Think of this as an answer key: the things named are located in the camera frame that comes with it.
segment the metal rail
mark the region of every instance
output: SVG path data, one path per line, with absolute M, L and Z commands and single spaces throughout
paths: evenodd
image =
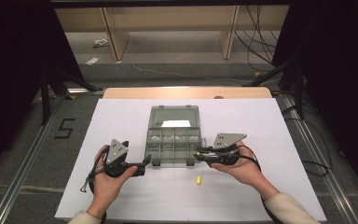
M 54 120 L 54 116 L 60 108 L 63 99 L 64 96 L 57 96 L 54 100 L 53 106 L 51 107 L 50 117 L 48 118 L 47 122 L 39 129 L 36 138 L 34 139 L 27 155 L 25 156 L 24 161 L 21 164 L 19 171 L 16 173 L 13 181 L 7 189 L 7 192 L 5 193 L 5 196 L 0 202 L 0 223 L 5 223 L 10 209 L 16 201 L 17 196 L 19 195 L 21 186 L 24 183 L 29 171 L 31 170 L 34 164 L 34 160 L 46 139 L 50 125 Z
M 288 107 L 293 106 L 295 104 L 294 100 L 292 98 L 288 98 L 286 95 L 284 95 L 284 102 Z M 299 115 L 296 113 L 296 111 L 292 110 L 291 115 L 295 119 L 299 119 Z M 300 120 L 299 122 L 296 122 L 296 126 L 300 134 L 302 135 L 310 152 L 310 155 L 312 156 L 314 161 L 321 164 L 328 164 L 327 159 L 324 157 L 324 154 L 322 153 L 321 149 L 313 138 L 310 129 L 307 126 L 307 123 L 305 121 Z M 322 167 L 318 167 L 318 169 L 321 173 L 324 171 Z M 351 202 L 345 195 L 342 187 L 339 185 L 333 171 L 329 171 L 329 173 L 324 177 L 324 183 L 327 186 L 334 202 L 336 203 L 337 209 L 341 214 L 342 218 L 344 219 L 345 223 L 357 224 L 358 217 L 353 211 Z

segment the hand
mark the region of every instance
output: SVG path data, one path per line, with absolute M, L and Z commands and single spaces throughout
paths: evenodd
M 105 146 L 100 149 L 94 159 L 95 161 L 104 148 Z M 97 167 L 100 166 L 103 166 L 103 157 L 98 161 Z M 132 177 L 137 169 L 137 166 L 132 166 L 118 178 L 110 177 L 105 172 L 98 173 L 94 178 L 94 199 L 92 200 L 87 213 L 93 217 L 101 219 L 106 212 L 106 209 L 117 198 L 121 187 L 128 179 L 130 179 L 130 177 Z
M 253 158 L 252 151 L 242 142 L 237 142 L 236 146 L 239 148 L 242 156 Z M 268 200 L 279 191 L 269 183 L 263 176 L 257 165 L 249 160 L 239 158 L 233 165 L 224 165 L 221 163 L 212 163 L 214 169 L 232 175 L 242 184 L 249 185 L 256 189 L 264 200 Z

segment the gray carpet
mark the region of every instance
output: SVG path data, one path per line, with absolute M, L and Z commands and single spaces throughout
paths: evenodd
M 255 78 L 254 70 L 247 64 L 139 64 L 139 68 L 144 70 L 154 70 L 160 73 L 140 72 L 133 68 L 131 64 L 95 64 L 88 66 L 81 64 L 80 68 L 88 83 L 98 87 L 148 87 L 148 86 L 241 86 L 248 82 L 227 80 L 227 78 L 239 79 L 242 81 L 252 81 Z M 263 69 L 270 69 L 265 64 L 256 64 Z M 271 90 L 277 90 L 277 82 L 269 82 L 266 85 Z M 78 86 L 68 82 L 69 88 Z M 14 203 L 8 217 L 7 223 L 63 223 L 54 218 L 55 209 L 60 203 L 62 192 L 75 164 L 78 150 L 90 124 L 90 119 L 94 108 L 101 95 L 82 94 L 77 95 L 74 100 L 65 100 L 62 103 L 48 136 L 42 146 L 32 170 L 23 184 L 21 193 Z M 281 108 L 286 108 L 283 96 L 275 97 Z M 348 195 L 353 209 L 358 216 L 358 178 L 347 160 L 339 156 L 337 143 L 333 135 L 325 126 L 323 119 L 314 114 L 317 109 L 313 106 L 311 98 L 306 94 L 304 102 L 305 118 L 314 124 L 319 132 L 322 133 L 327 143 L 334 168 L 332 172 L 336 175 L 339 184 Z M 33 143 L 37 131 L 41 127 L 42 105 L 35 97 L 33 109 L 30 109 L 27 119 L 10 146 L 0 157 L 0 199 L 3 197 L 7 186 L 13 180 L 18 168 L 21 166 L 22 159 Z M 69 138 L 57 139 L 64 136 L 67 132 L 59 131 L 64 119 L 74 119 L 66 121 L 64 126 L 73 128 Z M 296 121 L 287 121 L 287 126 L 296 144 L 300 158 L 311 160 L 310 153 L 306 149 L 305 143 L 298 133 L 295 125 Z M 322 137 L 316 130 L 312 130 L 318 145 L 323 147 Z M 307 169 L 314 172 L 317 170 L 313 165 L 305 165 Z M 341 214 L 337 210 L 336 204 L 332 199 L 323 177 L 309 175 L 310 182 L 320 200 L 320 203 L 327 216 L 327 223 L 344 223 Z

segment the floor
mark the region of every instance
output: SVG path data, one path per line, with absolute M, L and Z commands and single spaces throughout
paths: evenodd
M 271 32 L 263 32 L 262 35 L 269 44 L 276 43 Z M 239 33 L 239 36 L 245 43 L 250 43 L 244 33 Z M 248 58 L 246 48 L 237 37 L 234 38 L 230 59 L 223 60 L 215 32 L 133 33 L 120 62 L 113 60 L 110 48 L 92 47 L 94 40 L 106 38 L 105 34 L 67 34 L 67 37 L 86 81 L 104 88 L 241 86 L 254 80 L 257 73 L 264 74 L 272 68 L 253 54 L 249 54 Z M 252 48 L 263 57 L 267 58 L 269 55 L 255 42 Z M 99 58 L 99 61 L 94 65 L 86 65 L 93 57 Z M 278 79 L 279 76 L 263 85 L 277 91 Z M 78 88 L 73 83 L 67 83 L 67 86 Z M 54 218 L 55 210 L 72 172 L 93 108 L 102 96 L 98 93 L 71 94 L 75 99 L 62 99 L 55 97 L 53 92 L 50 95 L 52 104 L 57 107 L 53 106 L 53 111 L 56 112 L 48 129 L 43 129 L 40 125 L 42 105 L 39 95 L 36 95 L 27 119 L 0 158 L 1 203 L 24 158 L 30 156 L 31 149 L 37 149 L 34 150 L 37 151 L 34 160 L 30 162 L 32 168 L 20 173 L 23 182 L 18 196 L 5 209 L 8 213 L 3 215 L 1 223 L 64 223 Z M 294 102 L 290 92 L 281 93 L 275 99 L 282 111 Z M 285 113 L 283 117 L 289 119 L 287 126 L 302 160 L 322 160 L 322 163 L 328 165 L 328 152 L 331 156 L 333 169 L 329 175 L 319 177 L 309 174 L 326 214 L 326 223 L 358 223 L 358 178 L 344 155 L 338 153 L 339 146 L 306 91 L 303 103 L 307 122 L 297 121 L 294 110 Z M 60 131 L 60 127 L 64 119 L 74 131 L 69 138 L 61 139 L 59 136 L 64 133 Z M 43 144 L 36 146 L 34 140 L 40 136 L 40 132 L 45 132 L 46 135 L 42 139 Z M 323 171 L 306 163 L 304 167 L 317 174 Z

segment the sleeve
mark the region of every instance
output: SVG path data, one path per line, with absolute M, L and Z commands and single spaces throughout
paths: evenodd
M 281 222 L 290 224 L 315 224 L 316 221 L 292 196 L 278 193 L 266 201 L 268 210 Z
M 78 212 L 71 221 L 69 221 L 69 224 L 100 224 L 101 220 L 90 216 L 86 212 Z

